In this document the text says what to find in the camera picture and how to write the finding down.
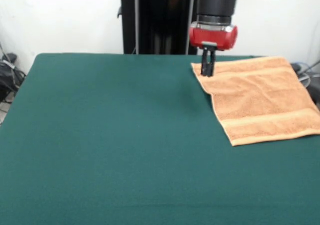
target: green table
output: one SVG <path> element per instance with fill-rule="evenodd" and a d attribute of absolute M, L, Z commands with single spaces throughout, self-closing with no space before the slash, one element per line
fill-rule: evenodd
<path fill-rule="evenodd" d="M 38 56 L 0 129 L 0 225 L 320 224 L 320 137 L 232 147 L 191 62 Z"/>

